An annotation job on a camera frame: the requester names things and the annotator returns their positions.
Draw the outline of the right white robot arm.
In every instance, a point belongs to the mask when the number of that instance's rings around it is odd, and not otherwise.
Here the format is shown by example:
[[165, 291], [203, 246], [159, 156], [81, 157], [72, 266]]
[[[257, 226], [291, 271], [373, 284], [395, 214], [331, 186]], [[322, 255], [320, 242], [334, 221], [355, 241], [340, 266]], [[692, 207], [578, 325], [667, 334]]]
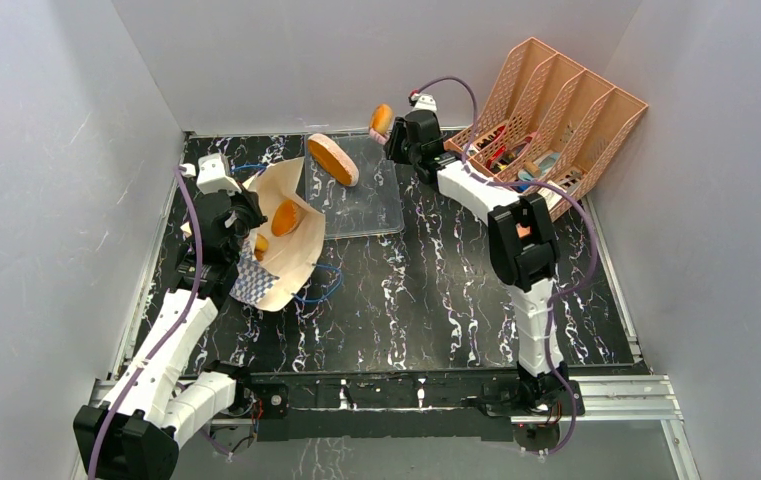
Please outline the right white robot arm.
[[487, 228], [490, 264], [511, 297], [518, 334], [519, 385], [506, 402], [533, 414], [559, 399], [564, 374], [552, 338], [549, 300], [559, 248], [547, 204], [522, 196], [471, 169], [444, 146], [437, 116], [413, 110], [394, 119], [384, 146], [387, 159], [411, 166], [418, 178], [470, 211]]

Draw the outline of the pink metal tongs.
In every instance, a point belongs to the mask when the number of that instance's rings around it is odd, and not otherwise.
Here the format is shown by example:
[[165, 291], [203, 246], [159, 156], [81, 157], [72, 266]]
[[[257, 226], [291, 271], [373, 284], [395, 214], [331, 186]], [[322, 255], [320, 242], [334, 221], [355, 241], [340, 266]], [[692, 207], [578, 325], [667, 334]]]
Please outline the pink metal tongs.
[[368, 129], [369, 137], [377, 142], [381, 146], [385, 146], [389, 141], [389, 125], [379, 125], [377, 128], [370, 127]]

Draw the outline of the brown checkered paper bag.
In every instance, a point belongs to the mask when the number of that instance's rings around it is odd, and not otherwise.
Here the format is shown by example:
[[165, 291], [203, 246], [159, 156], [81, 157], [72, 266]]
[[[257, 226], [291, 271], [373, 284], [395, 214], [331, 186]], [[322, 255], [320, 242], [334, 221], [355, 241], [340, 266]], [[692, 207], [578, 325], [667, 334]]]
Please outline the brown checkered paper bag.
[[[243, 182], [231, 174], [241, 185], [241, 191], [249, 190], [259, 195], [262, 213], [268, 220], [251, 231], [235, 264], [203, 265], [202, 250], [181, 255], [177, 262], [178, 287], [197, 285], [199, 296], [210, 298], [217, 305], [232, 298], [270, 312], [279, 311], [296, 299], [316, 268], [325, 237], [324, 215], [297, 194], [303, 170], [303, 160], [295, 158], [262, 166]], [[275, 237], [270, 230], [271, 220], [280, 203], [287, 199], [298, 203], [305, 216], [292, 233]], [[202, 248], [194, 206], [183, 231], [192, 246]], [[257, 234], [264, 235], [270, 244], [262, 262], [254, 257]]]

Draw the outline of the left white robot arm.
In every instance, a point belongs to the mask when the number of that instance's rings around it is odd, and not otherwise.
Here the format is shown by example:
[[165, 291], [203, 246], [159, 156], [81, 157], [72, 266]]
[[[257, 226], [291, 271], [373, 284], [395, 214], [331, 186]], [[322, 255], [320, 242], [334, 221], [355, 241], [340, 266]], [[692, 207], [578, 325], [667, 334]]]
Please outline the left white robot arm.
[[238, 276], [248, 235], [262, 226], [254, 192], [183, 198], [190, 235], [177, 253], [158, 317], [127, 370], [73, 421], [91, 479], [168, 479], [179, 451], [219, 414], [253, 411], [255, 391], [238, 365], [215, 360], [188, 384], [180, 378], [193, 347], [215, 320]]

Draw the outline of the pink sugared bread slice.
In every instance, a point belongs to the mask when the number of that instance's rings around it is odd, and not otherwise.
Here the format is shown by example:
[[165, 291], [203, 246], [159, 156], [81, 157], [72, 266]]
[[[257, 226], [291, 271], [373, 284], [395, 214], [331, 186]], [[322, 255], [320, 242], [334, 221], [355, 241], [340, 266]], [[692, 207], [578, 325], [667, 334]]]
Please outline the pink sugared bread slice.
[[307, 139], [310, 156], [337, 182], [353, 187], [359, 181], [359, 169], [351, 157], [330, 137], [316, 133]]

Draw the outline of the orange fake donut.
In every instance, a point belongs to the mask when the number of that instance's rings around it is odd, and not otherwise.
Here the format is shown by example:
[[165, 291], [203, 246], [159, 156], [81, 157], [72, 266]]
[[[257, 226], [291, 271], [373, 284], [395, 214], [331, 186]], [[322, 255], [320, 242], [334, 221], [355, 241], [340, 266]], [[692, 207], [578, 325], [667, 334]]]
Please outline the orange fake donut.
[[378, 105], [372, 112], [369, 121], [369, 131], [376, 133], [382, 137], [386, 137], [389, 129], [394, 120], [394, 113], [392, 108], [382, 103]]

